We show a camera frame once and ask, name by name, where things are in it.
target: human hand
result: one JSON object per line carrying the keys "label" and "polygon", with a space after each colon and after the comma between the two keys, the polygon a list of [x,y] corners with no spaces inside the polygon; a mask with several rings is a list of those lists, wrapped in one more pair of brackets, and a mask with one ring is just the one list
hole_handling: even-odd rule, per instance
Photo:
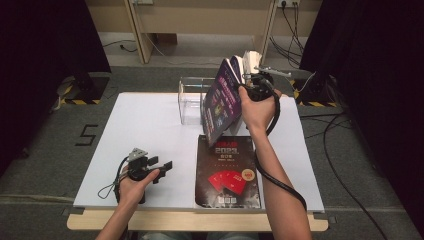
{"label": "human hand", "polygon": [[[243,120],[250,133],[266,133],[266,129],[274,117],[274,98],[269,97],[260,102],[254,102],[250,99],[244,87],[240,86],[238,91],[241,98]],[[274,91],[281,97],[282,94],[280,91],[276,89]]]}
{"label": "human hand", "polygon": [[129,177],[123,178],[119,182],[120,203],[137,206],[144,195],[147,185],[159,175],[159,172],[159,169],[155,169],[141,181],[133,181]]}

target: forearm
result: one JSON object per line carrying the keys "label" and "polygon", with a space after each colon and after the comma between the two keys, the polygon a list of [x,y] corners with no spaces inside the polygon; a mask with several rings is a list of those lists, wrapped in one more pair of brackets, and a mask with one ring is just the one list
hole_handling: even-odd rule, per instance
{"label": "forearm", "polygon": [[[293,187],[265,132],[251,132],[262,168]],[[286,190],[262,177],[268,220],[275,239],[310,239],[309,222],[302,203]]]}
{"label": "forearm", "polygon": [[137,205],[121,202],[96,239],[119,239],[136,209]]}

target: table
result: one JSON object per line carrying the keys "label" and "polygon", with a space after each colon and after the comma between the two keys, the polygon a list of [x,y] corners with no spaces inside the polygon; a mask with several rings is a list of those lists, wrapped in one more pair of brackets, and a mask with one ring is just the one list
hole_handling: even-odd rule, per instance
{"label": "table", "polygon": [[[270,141],[278,156],[286,156],[280,161],[308,204],[311,229],[323,231],[328,227],[328,222],[319,219],[319,214],[316,214],[324,213],[324,206],[307,153],[297,107],[292,98],[281,98],[280,101],[284,114],[270,135]],[[103,228],[116,207],[116,200],[113,194],[103,200],[97,193],[113,181],[121,160],[134,147],[138,147],[148,151],[149,156],[159,156],[160,165],[173,161],[174,167],[158,184],[148,186],[146,203],[133,216],[130,230],[270,231],[265,206],[262,211],[253,214],[194,211],[199,134],[202,134],[201,125],[181,125],[176,93],[121,93],[74,202],[75,207],[85,208],[85,211],[82,215],[71,214],[68,227],[74,230]],[[247,134],[242,126],[239,135]],[[264,203],[262,187],[260,190]],[[202,222],[205,223],[210,214],[221,221],[203,226]],[[241,219],[240,226],[234,224],[234,218]]]}
{"label": "table", "polygon": [[149,33],[250,35],[255,50],[264,55],[274,15],[275,0],[155,0],[137,5],[125,0],[142,63],[150,60]]}

